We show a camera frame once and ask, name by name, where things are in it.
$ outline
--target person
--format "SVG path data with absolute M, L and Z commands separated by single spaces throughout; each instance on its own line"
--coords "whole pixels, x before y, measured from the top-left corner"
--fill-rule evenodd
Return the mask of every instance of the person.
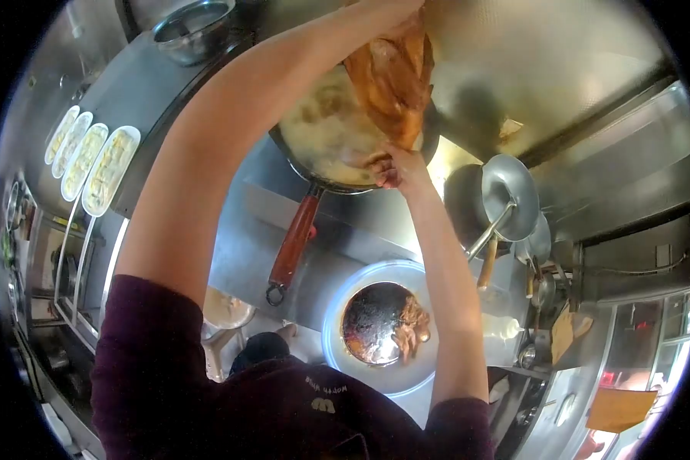
M 258 43 L 175 120 L 130 221 L 96 350 L 92 422 L 108 458 L 492 458 L 478 293 L 420 154 L 386 145 L 371 168 L 406 199 L 439 332 L 423 430 L 386 396 L 286 349 L 213 382 L 200 345 L 215 229 L 243 157 L 318 77 L 422 4 L 361 0 Z

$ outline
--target maroon sweatshirt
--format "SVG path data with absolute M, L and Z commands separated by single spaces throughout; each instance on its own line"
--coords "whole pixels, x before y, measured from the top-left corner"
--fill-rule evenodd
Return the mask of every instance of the maroon sweatshirt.
M 92 371 L 93 423 L 114 458 L 492 458 L 488 405 L 434 407 L 422 430 L 395 402 L 294 357 L 207 379 L 202 312 L 116 276 Z

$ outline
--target stainless steel bowl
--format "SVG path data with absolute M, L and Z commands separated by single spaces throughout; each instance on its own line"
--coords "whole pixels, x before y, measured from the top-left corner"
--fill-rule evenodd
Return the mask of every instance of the stainless steel bowl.
M 156 24 L 158 49 L 181 66 L 193 66 L 224 50 L 235 0 L 194 2 Z

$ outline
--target white round plate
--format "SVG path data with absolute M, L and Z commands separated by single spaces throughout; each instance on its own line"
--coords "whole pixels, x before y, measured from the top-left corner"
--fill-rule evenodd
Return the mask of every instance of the white round plate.
M 405 287 L 430 314 L 431 338 L 419 345 L 416 357 L 406 365 L 401 359 L 384 366 L 364 363 L 350 354 L 342 337 L 343 314 L 350 298 L 362 288 L 381 282 Z M 390 398 L 411 393 L 434 378 L 438 343 L 424 266 L 413 261 L 378 262 L 356 271 L 332 297 L 322 326 L 322 350 L 327 364 Z

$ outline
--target paper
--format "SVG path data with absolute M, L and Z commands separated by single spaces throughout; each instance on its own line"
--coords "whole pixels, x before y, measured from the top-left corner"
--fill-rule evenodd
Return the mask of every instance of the paper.
M 572 344 L 572 313 L 565 304 L 562 313 L 552 325 L 552 365 L 557 364 L 560 357 Z
M 585 424 L 591 430 L 621 433 L 644 421 L 657 391 L 631 391 L 600 387 Z
M 571 313 L 570 301 L 565 302 L 560 316 L 552 325 L 552 365 L 557 364 L 572 345 L 572 341 L 588 332 L 590 326 L 593 326 L 593 318 Z

